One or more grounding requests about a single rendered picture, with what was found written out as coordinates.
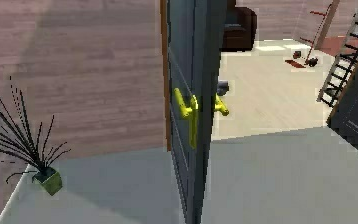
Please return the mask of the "black ladder shelf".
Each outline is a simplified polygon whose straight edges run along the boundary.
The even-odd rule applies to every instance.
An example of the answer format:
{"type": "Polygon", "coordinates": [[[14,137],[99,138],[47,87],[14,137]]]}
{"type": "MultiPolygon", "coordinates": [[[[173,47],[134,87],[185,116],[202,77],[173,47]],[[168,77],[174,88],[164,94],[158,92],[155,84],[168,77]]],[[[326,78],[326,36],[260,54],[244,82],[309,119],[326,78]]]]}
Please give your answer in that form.
{"type": "Polygon", "coordinates": [[[358,64],[358,10],[319,90],[317,101],[333,107],[358,64]]]}

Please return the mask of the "dark grey cabinet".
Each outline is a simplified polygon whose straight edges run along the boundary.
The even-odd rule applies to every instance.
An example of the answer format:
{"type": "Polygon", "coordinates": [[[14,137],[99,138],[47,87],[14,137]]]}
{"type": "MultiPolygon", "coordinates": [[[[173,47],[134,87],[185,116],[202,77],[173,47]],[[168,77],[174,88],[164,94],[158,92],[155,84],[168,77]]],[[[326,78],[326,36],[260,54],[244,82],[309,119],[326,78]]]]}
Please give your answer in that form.
{"type": "Polygon", "coordinates": [[[327,126],[358,150],[358,65],[330,113],[327,126]]]}

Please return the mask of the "dark spiky plant green pot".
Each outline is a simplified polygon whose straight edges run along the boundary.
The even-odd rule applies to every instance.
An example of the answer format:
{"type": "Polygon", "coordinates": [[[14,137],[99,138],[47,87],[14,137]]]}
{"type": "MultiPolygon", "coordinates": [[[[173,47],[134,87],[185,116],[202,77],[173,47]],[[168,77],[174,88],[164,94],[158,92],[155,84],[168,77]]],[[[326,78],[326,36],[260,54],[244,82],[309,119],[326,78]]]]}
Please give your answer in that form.
{"type": "Polygon", "coordinates": [[[33,170],[12,173],[5,182],[9,183],[16,175],[33,173],[31,181],[37,182],[50,196],[54,196],[62,189],[63,181],[53,163],[71,149],[64,149],[66,142],[47,148],[55,116],[51,117],[47,129],[40,122],[36,132],[33,132],[23,92],[14,85],[10,85],[10,91],[16,114],[11,113],[0,96],[0,153],[25,162],[33,170]]]}

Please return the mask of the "small grey round object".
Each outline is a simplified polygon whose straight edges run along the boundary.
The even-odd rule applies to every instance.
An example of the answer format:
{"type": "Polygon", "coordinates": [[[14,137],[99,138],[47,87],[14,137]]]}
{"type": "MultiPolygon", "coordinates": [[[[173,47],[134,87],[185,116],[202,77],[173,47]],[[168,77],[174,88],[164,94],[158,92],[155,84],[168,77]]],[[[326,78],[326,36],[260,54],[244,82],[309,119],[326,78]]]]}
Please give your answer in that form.
{"type": "Polygon", "coordinates": [[[226,80],[220,80],[217,84],[217,95],[224,96],[229,91],[229,84],[226,80]]]}

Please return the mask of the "dark grey room door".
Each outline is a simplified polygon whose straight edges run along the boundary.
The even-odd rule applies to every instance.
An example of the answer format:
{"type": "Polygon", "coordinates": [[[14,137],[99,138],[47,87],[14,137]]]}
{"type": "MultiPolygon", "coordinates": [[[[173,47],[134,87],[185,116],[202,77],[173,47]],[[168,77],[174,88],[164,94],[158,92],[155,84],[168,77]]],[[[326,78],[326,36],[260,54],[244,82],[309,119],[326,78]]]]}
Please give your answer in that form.
{"type": "Polygon", "coordinates": [[[166,0],[167,100],[171,158],[183,224],[202,224],[226,0],[166,0]],[[189,145],[189,121],[181,117],[173,90],[185,104],[198,101],[197,147],[189,145]]]}

